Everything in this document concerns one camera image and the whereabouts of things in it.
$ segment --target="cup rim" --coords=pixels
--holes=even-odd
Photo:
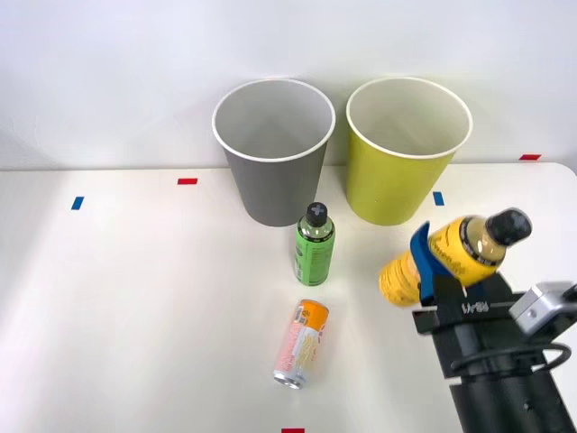
[[[311,90],[314,90],[321,98],[324,99],[324,101],[326,102],[326,104],[328,105],[328,107],[331,110],[331,126],[329,127],[326,135],[317,144],[312,146],[310,149],[305,150],[304,152],[297,153],[295,155],[285,156],[282,158],[258,158],[256,156],[251,156],[251,155],[247,155],[246,153],[239,152],[239,151],[233,149],[228,144],[226,144],[226,142],[223,140],[223,138],[220,136],[220,134],[216,130],[216,115],[218,114],[218,109],[225,102],[225,100],[230,95],[232,95],[234,92],[237,92],[241,88],[247,88],[248,86],[252,86],[254,84],[259,84],[259,83],[262,83],[265,81],[284,81],[284,82],[289,82],[289,83],[293,83],[293,84],[298,84],[300,86],[304,86],[305,88],[310,88]],[[256,162],[286,162],[286,161],[297,160],[299,158],[307,156],[310,153],[321,148],[328,141],[329,137],[333,134],[335,124],[336,124],[336,113],[334,111],[334,106],[333,106],[333,103],[331,102],[331,100],[323,92],[321,92],[318,88],[311,86],[310,84],[307,84],[303,81],[299,81],[299,80],[293,79],[293,78],[261,78],[261,79],[255,79],[253,81],[249,81],[248,83],[241,84],[240,86],[233,88],[230,92],[228,92],[226,95],[224,95],[220,99],[220,101],[218,101],[218,104],[216,104],[216,107],[215,107],[215,111],[213,112],[213,118],[212,118],[213,134],[215,135],[216,140],[230,153],[233,153],[236,156],[239,156],[245,160],[256,161]]]
[[[367,137],[365,137],[363,134],[361,134],[361,131],[359,131],[357,129],[357,127],[354,125],[353,120],[351,119],[351,103],[352,103],[354,97],[368,86],[371,86],[375,83],[379,83],[381,81],[391,81],[391,80],[420,81],[422,83],[426,83],[427,85],[433,86],[435,88],[439,88],[440,90],[445,92],[447,95],[452,97],[461,106],[461,108],[464,110],[465,114],[467,115],[467,120],[469,121],[469,130],[467,131],[467,134],[464,136],[463,140],[460,143],[458,143],[456,146],[449,149],[448,151],[433,153],[430,155],[411,155],[409,153],[394,152],[394,151],[391,151],[389,149],[386,149],[386,148],[379,146],[378,144],[372,142]],[[349,126],[351,126],[351,129],[353,129],[354,133],[357,134],[359,137],[361,137],[361,139],[363,141],[365,141],[371,147],[374,147],[376,150],[378,150],[380,152],[385,152],[385,153],[388,153],[389,155],[398,156],[399,158],[405,158],[405,159],[410,159],[410,160],[434,160],[434,159],[441,158],[443,156],[450,155],[452,153],[457,152],[461,148],[461,146],[463,146],[467,142],[467,140],[469,140],[469,137],[471,136],[472,128],[473,128],[471,111],[469,110],[469,107],[463,102],[462,99],[460,99],[454,92],[452,92],[448,88],[441,86],[440,84],[437,84],[437,83],[430,81],[428,79],[417,78],[417,77],[381,77],[381,78],[373,79],[367,83],[364,83],[363,85],[358,87],[353,92],[353,94],[349,97],[349,100],[346,103],[346,120],[349,123]]]

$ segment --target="blue tape marker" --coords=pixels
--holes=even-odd
[[[72,203],[72,210],[79,210],[82,206],[82,202],[84,201],[84,197],[76,197],[74,199],[74,203]]]
[[[433,192],[433,198],[435,199],[435,204],[437,206],[444,206],[443,194],[441,194],[439,191]]]

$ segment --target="yellow bottle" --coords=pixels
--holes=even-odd
[[[531,222],[516,208],[483,218],[464,216],[429,236],[431,253],[443,266],[469,287],[491,274],[503,262],[511,245],[531,234]],[[419,302],[417,266],[410,251],[387,264],[380,272],[380,292],[401,307]]]

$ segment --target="robotic arm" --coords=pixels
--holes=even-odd
[[[464,433],[576,432],[551,370],[571,356],[552,343],[577,321],[577,285],[537,284],[513,293],[500,274],[463,291],[430,253],[429,224],[411,239],[421,276],[413,312],[419,334],[430,334],[450,385]],[[544,351],[559,355],[550,363]]]

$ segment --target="paper cup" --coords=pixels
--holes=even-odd
[[[346,195],[353,211],[381,226],[410,219],[454,153],[472,117],[450,90],[421,78],[380,78],[356,89]]]
[[[315,201],[334,108],[294,79],[264,79],[226,95],[213,114],[244,207],[266,226],[295,224]]]

